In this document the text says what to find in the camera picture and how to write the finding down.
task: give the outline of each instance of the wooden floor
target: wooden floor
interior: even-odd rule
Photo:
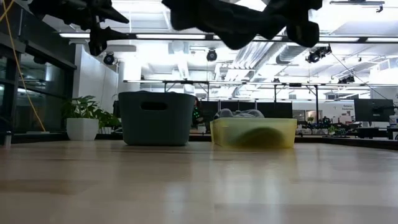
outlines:
[[[0,151],[0,223],[398,223],[398,153],[46,142]]]

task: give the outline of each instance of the yellow cable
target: yellow cable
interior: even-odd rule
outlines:
[[[13,4],[13,2],[14,2],[14,0],[11,1],[10,5],[9,5],[9,7],[8,7],[7,9],[6,9],[6,3],[5,3],[4,1],[2,2],[2,6],[3,6],[3,8],[4,8],[4,14],[3,14],[3,16],[4,16],[4,15],[6,16],[7,28],[8,28],[8,33],[9,33],[9,35],[10,35],[10,41],[11,41],[11,45],[12,45],[12,51],[14,52],[15,62],[17,63],[17,68],[18,68],[19,75],[21,76],[22,84],[24,84],[24,88],[25,88],[25,91],[26,91],[27,99],[29,100],[30,106],[32,107],[33,112],[35,113],[36,118],[39,120],[39,123],[40,123],[40,125],[41,125],[41,127],[42,127],[42,130],[45,131],[44,125],[43,125],[43,123],[42,123],[42,120],[39,118],[39,116],[38,116],[38,114],[37,114],[37,112],[36,112],[36,109],[35,109],[35,107],[34,107],[34,105],[33,105],[33,103],[32,103],[32,100],[30,100],[30,96],[29,96],[29,93],[28,93],[27,88],[26,88],[24,76],[22,75],[21,67],[19,66],[19,61],[18,61],[17,52],[15,51],[14,40],[12,39],[11,27],[10,27],[10,22],[8,21],[7,11],[11,8],[11,5]]]
[[[3,13],[3,14],[1,15],[1,17],[0,17],[0,22],[4,19],[4,16],[7,15],[7,12],[10,10],[11,6],[14,4],[14,1],[15,1],[15,0],[12,0],[12,1],[10,2],[10,5],[8,6],[7,9],[4,7],[4,13]]]

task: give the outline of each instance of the gray fabric object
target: gray fabric object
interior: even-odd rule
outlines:
[[[124,142],[141,146],[185,145],[194,102],[194,96],[180,93],[120,93]]]
[[[258,110],[232,112],[230,109],[222,109],[214,116],[214,119],[218,118],[264,118],[264,115]]]

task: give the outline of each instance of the yellow translucent plastic bin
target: yellow translucent plastic bin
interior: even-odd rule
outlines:
[[[213,143],[246,148],[293,148],[296,127],[296,119],[282,118],[219,118],[210,123]]]

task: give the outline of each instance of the bin handle cutout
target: bin handle cutout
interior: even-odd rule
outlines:
[[[163,111],[167,110],[167,104],[161,102],[143,102],[141,109],[149,111]]]

